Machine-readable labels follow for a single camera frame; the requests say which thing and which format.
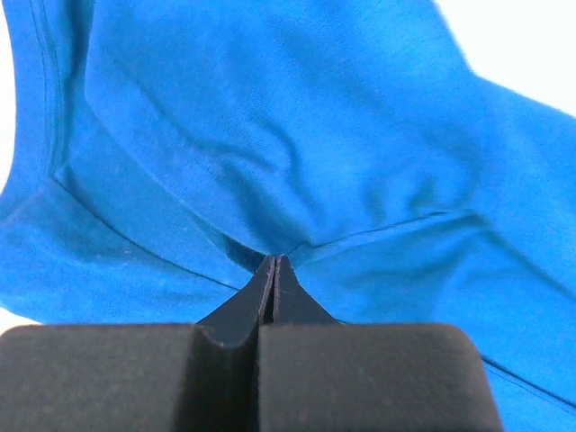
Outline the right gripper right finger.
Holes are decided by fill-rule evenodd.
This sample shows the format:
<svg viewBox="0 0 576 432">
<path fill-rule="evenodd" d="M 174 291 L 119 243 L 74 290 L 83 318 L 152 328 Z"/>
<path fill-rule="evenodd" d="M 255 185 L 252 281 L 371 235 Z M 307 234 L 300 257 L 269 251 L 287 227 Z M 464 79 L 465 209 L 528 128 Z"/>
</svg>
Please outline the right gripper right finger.
<svg viewBox="0 0 576 432">
<path fill-rule="evenodd" d="M 273 323 L 339 325 L 301 286 L 287 256 L 276 259 L 274 270 Z"/>
</svg>

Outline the dark blue t shirt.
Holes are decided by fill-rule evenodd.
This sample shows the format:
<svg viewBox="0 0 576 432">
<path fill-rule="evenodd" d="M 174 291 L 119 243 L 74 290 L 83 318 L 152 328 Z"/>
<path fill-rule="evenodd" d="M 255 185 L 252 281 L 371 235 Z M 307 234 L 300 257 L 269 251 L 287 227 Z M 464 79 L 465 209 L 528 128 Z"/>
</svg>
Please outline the dark blue t shirt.
<svg viewBox="0 0 576 432">
<path fill-rule="evenodd" d="M 265 256 L 348 323 L 447 322 L 508 431 L 575 428 L 575 120 L 430 1 L 7 1 L 1 305 L 198 320 Z"/>
</svg>

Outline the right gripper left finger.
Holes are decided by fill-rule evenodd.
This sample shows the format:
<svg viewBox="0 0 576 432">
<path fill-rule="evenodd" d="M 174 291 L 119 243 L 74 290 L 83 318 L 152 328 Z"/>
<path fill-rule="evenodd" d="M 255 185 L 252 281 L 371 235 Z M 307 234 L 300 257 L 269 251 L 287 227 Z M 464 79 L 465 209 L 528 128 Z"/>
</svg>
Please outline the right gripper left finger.
<svg viewBox="0 0 576 432">
<path fill-rule="evenodd" d="M 248 283 L 212 313 L 197 322 L 217 347 L 243 347 L 262 324 L 272 298 L 275 258 L 267 256 Z"/>
</svg>

